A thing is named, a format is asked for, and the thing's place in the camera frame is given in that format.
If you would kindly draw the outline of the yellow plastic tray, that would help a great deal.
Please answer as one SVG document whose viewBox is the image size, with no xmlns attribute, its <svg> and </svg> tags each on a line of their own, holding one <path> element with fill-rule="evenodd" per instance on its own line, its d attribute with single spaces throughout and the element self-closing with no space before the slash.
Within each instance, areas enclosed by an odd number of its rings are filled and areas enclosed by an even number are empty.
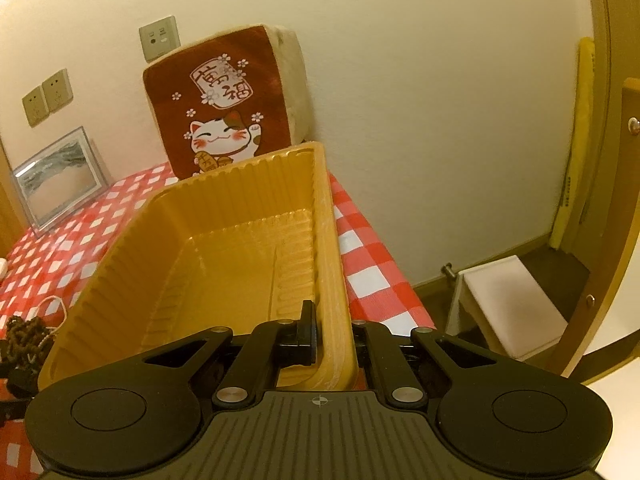
<svg viewBox="0 0 640 480">
<path fill-rule="evenodd" d="M 119 234 L 68 312 L 47 388 L 214 326 L 244 335 L 317 308 L 319 348 L 281 387 L 344 390 L 357 359 L 326 155 L 307 142 L 164 188 Z"/>
</svg>

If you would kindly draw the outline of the red white checkered tablecloth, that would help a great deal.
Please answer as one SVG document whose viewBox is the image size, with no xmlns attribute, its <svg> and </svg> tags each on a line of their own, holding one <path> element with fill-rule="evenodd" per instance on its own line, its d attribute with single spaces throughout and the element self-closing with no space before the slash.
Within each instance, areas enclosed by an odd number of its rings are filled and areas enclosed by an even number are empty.
<svg viewBox="0 0 640 480">
<path fill-rule="evenodd" d="M 53 231 L 27 231 L 2 252 L 8 272 L 1 281 L 1 317 L 39 316 L 57 326 L 129 219 L 153 193 L 176 182 L 168 164 L 145 169 L 113 184 Z M 331 183 L 338 244 L 350 314 L 385 324 L 396 335 L 432 326 L 395 260 L 344 188 Z"/>
</svg>

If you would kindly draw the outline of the red lucky cat cushion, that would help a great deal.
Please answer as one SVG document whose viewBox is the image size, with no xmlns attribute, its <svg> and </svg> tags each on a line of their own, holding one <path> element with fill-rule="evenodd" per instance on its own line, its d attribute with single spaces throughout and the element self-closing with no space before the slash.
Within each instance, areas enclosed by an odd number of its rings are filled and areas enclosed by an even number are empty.
<svg viewBox="0 0 640 480">
<path fill-rule="evenodd" d="M 308 140 L 314 109 L 291 29 L 246 25 L 153 62 L 143 84 L 178 179 Z"/>
</svg>

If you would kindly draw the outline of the silver framed sand picture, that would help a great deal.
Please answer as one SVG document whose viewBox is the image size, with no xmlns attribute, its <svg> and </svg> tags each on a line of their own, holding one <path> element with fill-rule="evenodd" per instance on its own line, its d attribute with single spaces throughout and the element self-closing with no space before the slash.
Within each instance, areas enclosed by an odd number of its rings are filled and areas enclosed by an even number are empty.
<svg viewBox="0 0 640 480">
<path fill-rule="evenodd" d="M 107 188 L 85 129 L 78 127 L 12 171 L 36 237 L 42 237 Z"/>
</svg>

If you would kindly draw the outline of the yellow flat board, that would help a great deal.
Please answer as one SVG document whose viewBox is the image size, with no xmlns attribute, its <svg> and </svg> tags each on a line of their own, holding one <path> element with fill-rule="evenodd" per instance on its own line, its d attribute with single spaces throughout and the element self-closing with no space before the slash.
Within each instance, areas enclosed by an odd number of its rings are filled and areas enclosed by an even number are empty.
<svg viewBox="0 0 640 480">
<path fill-rule="evenodd" d="M 577 51 L 572 144 L 570 144 L 570 157 L 567 161 L 561 199 L 549 237 L 549 246 L 552 249 L 561 247 L 570 216 L 575 207 L 578 188 L 585 168 L 593 109 L 595 53 L 594 40 L 590 37 L 582 37 L 578 42 Z"/>
</svg>

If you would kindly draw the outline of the wooden chair frame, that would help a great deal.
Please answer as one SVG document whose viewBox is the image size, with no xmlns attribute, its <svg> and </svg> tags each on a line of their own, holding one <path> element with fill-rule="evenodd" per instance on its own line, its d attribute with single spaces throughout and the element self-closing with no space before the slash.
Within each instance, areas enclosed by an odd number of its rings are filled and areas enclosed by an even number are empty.
<svg viewBox="0 0 640 480">
<path fill-rule="evenodd" d="M 589 278 L 547 363 L 568 377 L 590 353 L 624 339 L 614 307 L 639 236 L 639 0 L 590 0 L 594 46 L 592 139 L 577 211 L 563 248 L 584 256 Z"/>
</svg>

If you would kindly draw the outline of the grey wall socket plate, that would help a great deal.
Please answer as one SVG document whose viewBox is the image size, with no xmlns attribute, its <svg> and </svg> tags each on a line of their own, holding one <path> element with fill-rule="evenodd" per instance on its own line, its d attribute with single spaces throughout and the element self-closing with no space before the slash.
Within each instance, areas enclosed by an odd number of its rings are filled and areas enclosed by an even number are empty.
<svg viewBox="0 0 640 480">
<path fill-rule="evenodd" d="M 139 28 L 143 56 L 151 63 L 181 46 L 176 19 L 173 15 Z"/>
</svg>

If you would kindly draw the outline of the double wall outlet right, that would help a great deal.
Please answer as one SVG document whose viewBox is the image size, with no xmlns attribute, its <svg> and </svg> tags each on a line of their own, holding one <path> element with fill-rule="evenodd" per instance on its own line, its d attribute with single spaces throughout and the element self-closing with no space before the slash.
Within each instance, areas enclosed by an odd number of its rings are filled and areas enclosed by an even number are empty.
<svg viewBox="0 0 640 480">
<path fill-rule="evenodd" d="M 73 98 L 73 89 L 70 85 L 70 77 L 66 68 L 58 70 L 55 74 L 43 81 L 41 88 L 50 113 L 67 105 Z"/>
</svg>

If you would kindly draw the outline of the double wall outlet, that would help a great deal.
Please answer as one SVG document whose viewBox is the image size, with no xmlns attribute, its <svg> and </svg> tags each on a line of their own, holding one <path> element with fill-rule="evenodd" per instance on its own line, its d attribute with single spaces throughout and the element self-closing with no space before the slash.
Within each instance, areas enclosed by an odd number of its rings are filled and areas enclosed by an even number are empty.
<svg viewBox="0 0 640 480">
<path fill-rule="evenodd" d="M 67 105 L 73 98 L 73 89 L 70 85 L 70 77 L 66 68 L 58 70 L 55 74 L 43 81 L 41 88 L 50 113 Z"/>
<path fill-rule="evenodd" d="M 31 127 L 43 122 L 49 116 L 49 107 L 41 86 L 29 91 L 22 99 L 25 116 Z"/>
</svg>

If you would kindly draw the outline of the double wall outlet left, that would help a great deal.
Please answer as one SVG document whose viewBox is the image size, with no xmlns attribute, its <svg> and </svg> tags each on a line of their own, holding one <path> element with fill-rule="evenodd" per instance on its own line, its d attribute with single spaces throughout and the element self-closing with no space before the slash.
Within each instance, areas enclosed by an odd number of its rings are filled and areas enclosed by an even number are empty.
<svg viewBox="0 0 640 480">
<path fill-rule="evenodd" d="M 43 122 L 49 116 L 49 107 L 41 86 L 29 91 L 22 99 L 25 116 L 31 127 Z"/>
</svg>

